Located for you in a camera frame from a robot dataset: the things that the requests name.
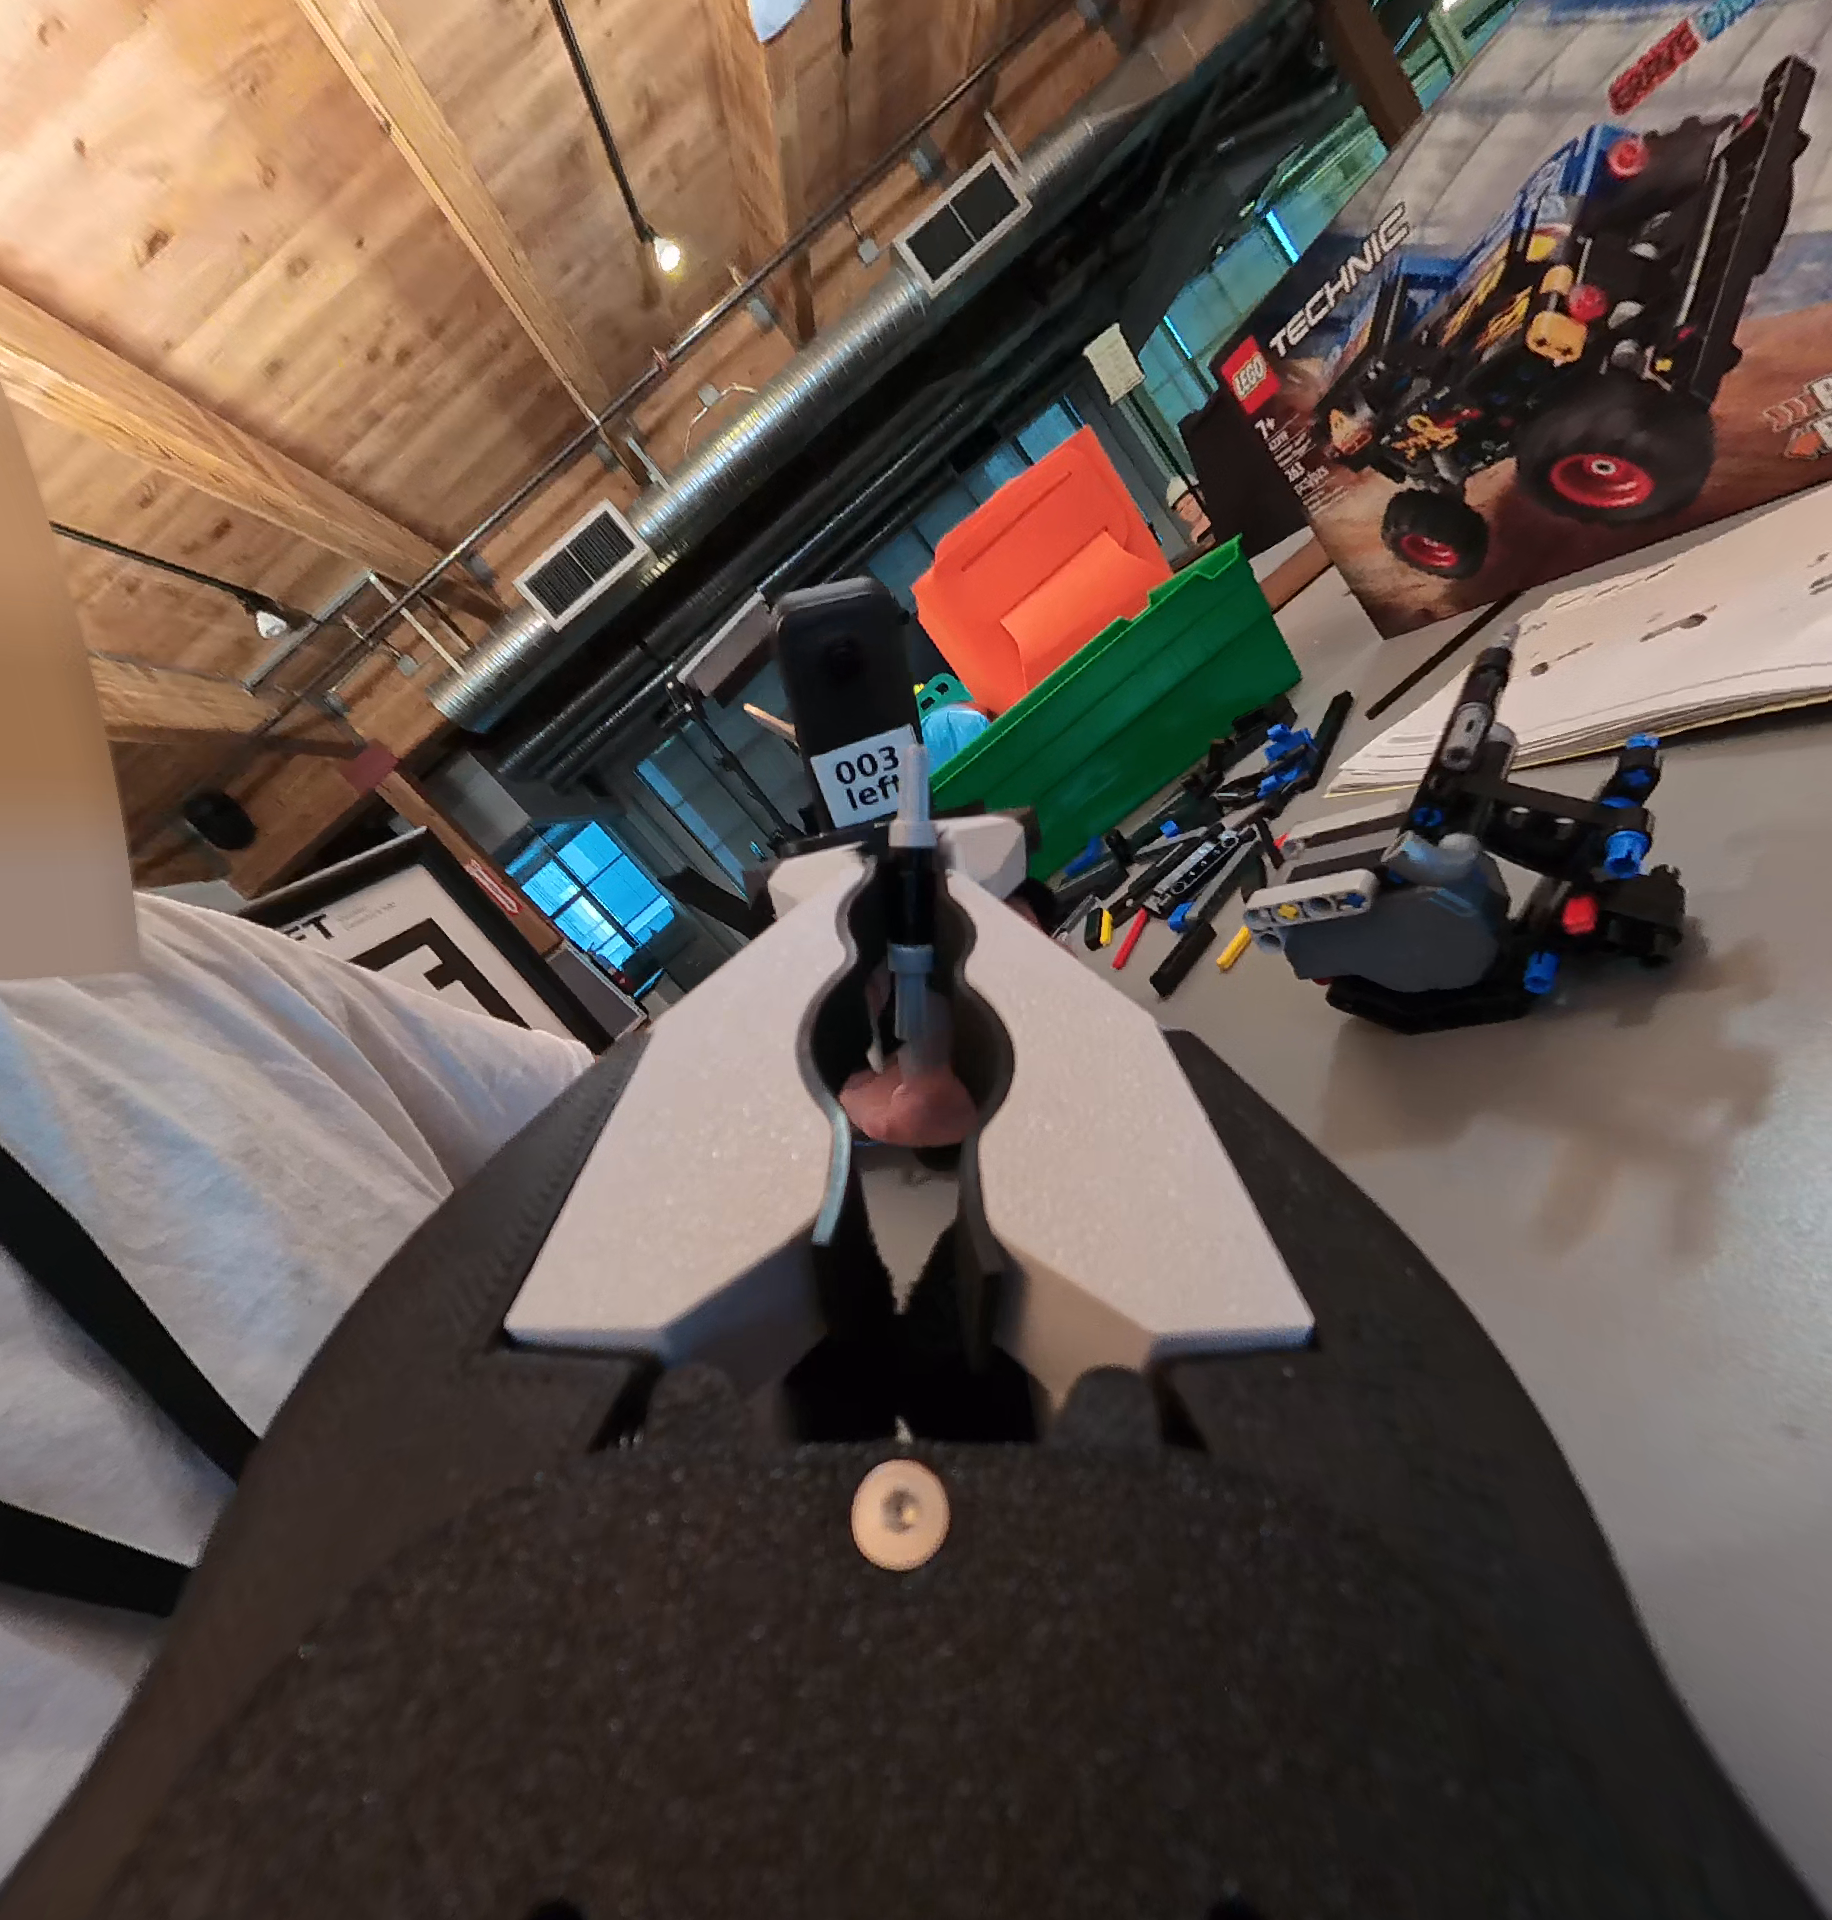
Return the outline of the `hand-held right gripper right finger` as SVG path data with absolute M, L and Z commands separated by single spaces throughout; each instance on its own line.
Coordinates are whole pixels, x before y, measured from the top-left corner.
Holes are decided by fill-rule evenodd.
M 1022 1442 L 1093 1372 L 1306 1349 L 1171 1034 L 976 879 L 935 893 L 911 1148 L 958 1150 L 958 1217 L 911 1291 L 911 1433 Z

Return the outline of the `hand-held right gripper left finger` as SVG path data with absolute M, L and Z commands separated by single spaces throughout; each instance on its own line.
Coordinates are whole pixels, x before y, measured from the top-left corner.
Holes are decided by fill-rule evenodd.
M 602 1446 L 647 1433 L 681 1368 L 727 1377 L 787 1442 L 900 1436 L 894 1287 L 839 1103 L 878 1024 L 876 861 L 655 1021 L 506 1313 L 511 1347 L 622 1360 Z

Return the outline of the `small grey lego axle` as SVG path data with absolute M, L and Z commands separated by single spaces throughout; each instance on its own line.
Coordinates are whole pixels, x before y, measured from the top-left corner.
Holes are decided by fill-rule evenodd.
M 894 995 L 894 1065 L 904 1085 L 935 1075 L 945 1055 L 939 1016 L 928 1007 L 935 967 L 939 829 L 928 798 L 928 749 L 917 743 L 904 760 L 900 801 L 888 828 L 888 967 Z

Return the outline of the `pile of loose lego pieces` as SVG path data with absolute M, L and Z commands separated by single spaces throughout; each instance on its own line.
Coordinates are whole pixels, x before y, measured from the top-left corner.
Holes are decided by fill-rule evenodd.
M 1169 927 L 1176 944 L 1151 989 L 1171 998 L 1246 879 L 1282 861 L 1278 821 L 1313 793 L 1353 710 L 1342 692 L 1308 727 L 1286 698 L 1242 716 L 1142 828 L 1095 838 L 1067 867 L 1050 893 L 1056 937 L 1108 952 L 1122 970 L 1149 927 Z

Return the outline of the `partly built lego model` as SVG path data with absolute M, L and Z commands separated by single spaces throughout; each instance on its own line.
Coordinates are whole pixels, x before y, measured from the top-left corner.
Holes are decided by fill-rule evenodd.
M 1586 801 L 1517 782 L 1503 720 L 1517 638 L 1479 655 L 1382 850 L 1244 903 L 1250 947 L 1346 1016 L 1403 1035 L 1520 1021 L 1570 961 L 1661 967 L 1681 949 L 1680 870 L 1651 861 L 1661 738 L 1632 736 Z

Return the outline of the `long black lego axle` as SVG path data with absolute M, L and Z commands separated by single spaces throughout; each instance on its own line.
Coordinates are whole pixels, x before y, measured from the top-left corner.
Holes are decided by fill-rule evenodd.
M 1431 657 L 1426 657 L 1416 669 L 1411 669 L 1403 679 L 1394 681 L 1369 709 L 1365 709 L 1365 718 L 1374 720 L 1383 716 L 1389 709 L 1400 707 L 1409 698 L 1409 692 L 1417 684 L 1427 681 L 1438 669 L 1451 662 L 1474 638 L 1479 638 L 1485 629 L 1490 629 L 1506 612 L 1512 612 L 1523 602 L 1523 590 L 1509 592 L 1492 602 L 1485 612 L 1469 618 L 1450 640 L 1445 640 Z

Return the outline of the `monster truck set box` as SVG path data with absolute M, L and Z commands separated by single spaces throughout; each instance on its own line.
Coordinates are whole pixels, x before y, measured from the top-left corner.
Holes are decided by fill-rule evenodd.
M 1383 638 L 1832 482 L 1832 4 L 1517 6 L 1209 367 Z

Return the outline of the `person's left hand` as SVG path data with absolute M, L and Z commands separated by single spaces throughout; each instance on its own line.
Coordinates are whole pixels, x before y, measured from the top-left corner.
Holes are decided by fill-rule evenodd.
M 911 1045 L 897 1032 L 894 988 L 888 965 L 867 976 L 865 1010 L 880 1039 L 865 1045 L 864 1065 L 836 1099 L 859 1137 L 922 1155 L 958 1150 L 976 1121 L 976 1102 L 952 1065 L 951 999 L 928 988 L 928 1032 Z

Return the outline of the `studio light panel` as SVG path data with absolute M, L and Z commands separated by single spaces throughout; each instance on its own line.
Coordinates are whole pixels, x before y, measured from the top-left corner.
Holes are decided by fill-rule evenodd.
M 773 662 L 773 638 L 773 606 L 753 592 L 681 664 L 678 684 L 698 702 L 733 703 Z

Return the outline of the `green plastic storage bin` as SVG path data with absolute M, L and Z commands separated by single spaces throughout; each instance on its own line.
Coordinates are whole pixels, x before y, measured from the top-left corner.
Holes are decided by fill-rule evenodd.
M 1252 562 L 1226 542 L 952 755 L 931 776 L 931 811 L 1030 811 L 1030 873 L 1046 879 L 1296 684 Z

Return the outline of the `orange plastic bin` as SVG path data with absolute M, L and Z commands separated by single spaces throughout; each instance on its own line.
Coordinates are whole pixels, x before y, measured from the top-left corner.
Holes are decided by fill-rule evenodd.
M 1160 543 L 1083 427 L 947 531 L 911 592 L 971 707 L 1002 718 L 1169 579 Z

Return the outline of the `white air vent grille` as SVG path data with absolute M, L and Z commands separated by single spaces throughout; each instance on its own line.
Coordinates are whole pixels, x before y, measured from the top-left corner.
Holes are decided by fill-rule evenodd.
M 894 238 L 904 274 L 935 302 L 1025 223 L 1030 195 L 1016 166 L 983 155 Z
M 517 576 L 517 592 L 561 634 L 650 558 L 651 548 L 622 508 L 603 499 Z

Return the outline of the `framed black white marker poster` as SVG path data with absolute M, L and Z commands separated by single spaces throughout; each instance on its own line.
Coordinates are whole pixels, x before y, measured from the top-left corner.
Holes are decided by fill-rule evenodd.
M 482 861 L 460 861 L 414 829 L 243 909 L 317 955 L 396 979 L 416 995 L 609 1053 L 650 1018 L 564 942 L 524 933 L 519 897 Z

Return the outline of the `white instruction booklet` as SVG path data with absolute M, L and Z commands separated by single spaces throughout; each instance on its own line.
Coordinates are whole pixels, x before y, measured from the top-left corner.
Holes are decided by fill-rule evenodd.
M 1832 703 L 1832 485 L 1492 622 L 1517 766 Z

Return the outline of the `silver ventilation duct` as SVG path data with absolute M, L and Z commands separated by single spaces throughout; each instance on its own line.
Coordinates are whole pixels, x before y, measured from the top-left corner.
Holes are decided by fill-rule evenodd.
M 519 582 L 524 606 L 492 627 L 464 667 L 429 692 L 436 713 L 467 733 L 506 716 L 585 638 L 668 576 L 713 530 L 797 459 L 843 410 L 867 396 L 893 368 L 928 344 L 945 322 L 976 302 L 1022 253 L 1046 238 L 1050 221 L 1067 213 L 1093 172 L 1145 120 L 1151 102 L 1106 101 L 1106 91 L 1045 133 L 1019 162 L 988 155 L 979 177 L 1004 177 L 1019 211 L 983 236 L 942 281 L 931 281 L 900 238 L 900 265 L 843 321 L 817 335 L 753 401 L 651 485 L 637 505 L 602 502 L 539 565 L 557 582 L 573 548 L 591 531 L 603 538 L 602 571 L 564 612 L 549 612 L 534 579 Z

